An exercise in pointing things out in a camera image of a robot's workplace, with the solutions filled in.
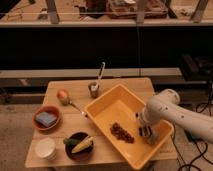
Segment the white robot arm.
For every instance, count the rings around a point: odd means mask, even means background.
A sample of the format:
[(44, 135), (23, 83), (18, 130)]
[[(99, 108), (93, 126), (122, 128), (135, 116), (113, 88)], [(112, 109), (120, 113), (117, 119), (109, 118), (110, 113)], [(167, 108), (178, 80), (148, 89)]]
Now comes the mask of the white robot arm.
[(179, 103), (179, 94), (165, 89), (147, 101), (137, 119), (141, 126), (151, 126), (164, 119), (213, 144), (213, 117), (184, 109)]

